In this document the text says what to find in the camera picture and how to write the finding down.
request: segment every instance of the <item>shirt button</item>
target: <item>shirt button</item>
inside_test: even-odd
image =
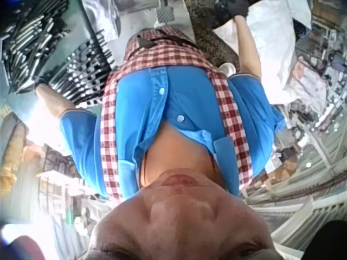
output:
[[[177,117],[177,121],[180,122],[180,123],[182,123],[182,122],[184,121],[184,116],[179,115],[179,116]]]

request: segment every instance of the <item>black glove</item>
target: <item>black glove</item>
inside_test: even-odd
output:
[[[248,15],[247,0],[215,0],[216,16],[221,23],[226,23],[236,15],[244,18]]]

